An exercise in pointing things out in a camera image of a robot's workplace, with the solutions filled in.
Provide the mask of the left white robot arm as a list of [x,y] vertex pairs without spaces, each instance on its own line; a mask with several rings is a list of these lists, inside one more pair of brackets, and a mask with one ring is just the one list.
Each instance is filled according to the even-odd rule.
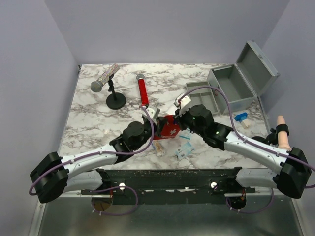
[[131,122],[120,136],[92,151],[70,156],[47,154],[30,173],[29,194],[37,196],[41,203],[51,202],[64,192],[77,190],[77,185],[71,183],[77,176],[144,152],[163,129],[166,119],[149,112],[142,119],[143,122]]

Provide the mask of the blue white small box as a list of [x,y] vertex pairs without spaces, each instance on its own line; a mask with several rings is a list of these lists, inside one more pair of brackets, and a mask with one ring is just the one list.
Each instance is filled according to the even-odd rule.
[[248,113],[246,113],[246,112],[236,115],[234,119],[236,121],[240,122],[241,126],[244,129],[249,128],[250,125],[251,125],[251,123],[250,123],[250,121],[248,119]]

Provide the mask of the red first aid pouch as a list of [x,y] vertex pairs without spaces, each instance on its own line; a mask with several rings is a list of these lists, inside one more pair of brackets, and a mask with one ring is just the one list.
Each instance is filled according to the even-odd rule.
[[173,115],[166,115],[159,120],[158,139],[175,138],[181,131],[179,125],[175,123]]

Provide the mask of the teal gauze dressing packet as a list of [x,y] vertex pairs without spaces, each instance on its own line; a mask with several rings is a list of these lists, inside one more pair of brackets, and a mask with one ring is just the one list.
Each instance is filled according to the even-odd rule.
[[179,133],[179,137],[180,138],[184,138],[184,139],[187,139],[187,140],[190,140],[191,136],[192,136],[192,133],[191,133],[190,129],[183,130],[183,131],[181,131]]

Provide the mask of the silver glitter microphone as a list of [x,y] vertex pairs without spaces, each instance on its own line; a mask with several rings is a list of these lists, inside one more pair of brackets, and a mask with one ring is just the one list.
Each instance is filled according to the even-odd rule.
[[91,90],[95,93],[100,92],[103,88],[103,86],[108,83],[115,73],[118,72],[120,69],[120,66],[118,64],[111,65],[105,72],[103,72],[100,77],[91,83]]

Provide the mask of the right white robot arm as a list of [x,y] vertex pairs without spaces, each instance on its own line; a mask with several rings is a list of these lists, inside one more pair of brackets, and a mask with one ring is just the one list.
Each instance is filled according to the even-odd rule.
[[302,150],[284,150],[248,138],[229,126],[214,121],[204,105],[177,105],[174,116],[182,130],[190,129],[212,148],[240,154],[264,166],[257,174],[240,169],[226,181],[233,193],[243,187],[276,188],[288,197],[299,199],[307,187],[311,168]]

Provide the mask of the red glitter microphone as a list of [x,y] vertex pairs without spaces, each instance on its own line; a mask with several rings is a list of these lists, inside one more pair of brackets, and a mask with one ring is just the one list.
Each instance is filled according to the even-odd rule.
[[145,76],[143,74],[137,74],[136,79],[138,82],[141,104],[143,106],[148,106],[149,100],[148,100],[146,85],[145,85],[145,81],[144,81]]

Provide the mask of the grey plastic tray insert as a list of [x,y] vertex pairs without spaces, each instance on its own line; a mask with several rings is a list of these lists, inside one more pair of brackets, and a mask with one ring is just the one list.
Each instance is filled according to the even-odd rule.
[[[186,89],[187,91],[190,91],[195,89],[196,87],[209,85],[210,84],[208,81],[189,82],[186,83]],[[210,88],[201,88],[195,90],[189,94],[189,97],[191,99],[192,106],[202,104],[205,106],[206,109],[210,110],[213,115],[218,114],[220,112],[216,104],[212,90]]]

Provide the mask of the black mounting rail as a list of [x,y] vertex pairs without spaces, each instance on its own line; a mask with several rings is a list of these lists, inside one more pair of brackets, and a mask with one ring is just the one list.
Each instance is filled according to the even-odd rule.
[[224,204],[226,196],[254,193],[257,187],[276,188],[269,169],[104,170],[77,175],[64,192],[93,199],[114,187],[115,205]]

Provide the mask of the blue white bandage packets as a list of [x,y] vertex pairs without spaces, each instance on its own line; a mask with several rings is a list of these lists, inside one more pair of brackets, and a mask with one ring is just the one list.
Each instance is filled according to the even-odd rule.
[[175,151],[175,154],[179,160],[182,160],[188,157],[193,151],[194,147],[192,144],[190,142],[186,142]]

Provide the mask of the cotton swab pack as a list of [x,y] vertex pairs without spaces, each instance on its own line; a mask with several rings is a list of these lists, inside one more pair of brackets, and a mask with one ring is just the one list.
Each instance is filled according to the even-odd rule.
[[157,157],[161,157],[165,155],[164,147],[161,145],[161,143],[158,140],[153,140],[152,147],[155,150]]

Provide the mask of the grey metal case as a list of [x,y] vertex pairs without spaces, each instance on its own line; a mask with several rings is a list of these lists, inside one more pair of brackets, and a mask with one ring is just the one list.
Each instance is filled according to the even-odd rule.
[[232,112],[247,109],[280,73],[253,40],[246,42],[234,64],[212,68],[207,81],[227,97]]

